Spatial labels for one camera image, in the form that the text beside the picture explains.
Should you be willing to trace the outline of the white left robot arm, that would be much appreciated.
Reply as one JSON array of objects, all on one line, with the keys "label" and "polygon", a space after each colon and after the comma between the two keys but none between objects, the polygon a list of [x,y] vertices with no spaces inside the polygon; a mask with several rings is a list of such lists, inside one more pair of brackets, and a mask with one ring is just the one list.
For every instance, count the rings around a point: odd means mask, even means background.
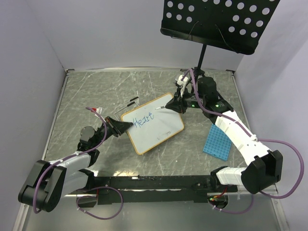
[{"label": "white left robot arm", "polygon": [[133,125],[108,116],[97,129],[84,127],[72,155],[55,161],[38,160],[33,165],[18,194],[18,201],[32,206],[37,212],[51,212],[67,194],[79,189],[83,193],[92,192],[95,176],[88,168],[98,159],[99,144],[111,136],[121,136]]}]

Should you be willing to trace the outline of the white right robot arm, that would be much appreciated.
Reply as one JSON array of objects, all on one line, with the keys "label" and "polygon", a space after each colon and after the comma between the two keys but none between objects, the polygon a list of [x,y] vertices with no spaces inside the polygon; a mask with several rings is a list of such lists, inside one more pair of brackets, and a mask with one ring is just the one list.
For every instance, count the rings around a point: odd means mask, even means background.
[{"label": "white right robot arm", "polygon": [[180,114],[187,108],[201,108],[204,116],[231,140],[247,165],[244,168],[220,167],[212,171],[211,188],[220,192],[227,185],[239,185],[256,194],[279,182],[282,154],[270,150],[249,131],[233,107],[219,94],[213,78],[199,78],[192,84],[193,93],[186,88],[188,82],[189,78],[184,75],[176,79],[177,90],[165,108]]}]

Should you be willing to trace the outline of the yellow framed whiteboard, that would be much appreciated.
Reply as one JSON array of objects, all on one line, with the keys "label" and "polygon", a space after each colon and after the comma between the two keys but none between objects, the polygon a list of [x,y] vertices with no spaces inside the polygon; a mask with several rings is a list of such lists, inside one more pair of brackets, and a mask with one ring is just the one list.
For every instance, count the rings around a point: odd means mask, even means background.
[{"label": "yellow framed whiteboard", "polygon": [[143,155],[184,130],[179,113],[158,108],[166,105],[172,98],[171,93],[166,93],[121,116],[123,122],[133,123],[127,133],[138,155]]}]

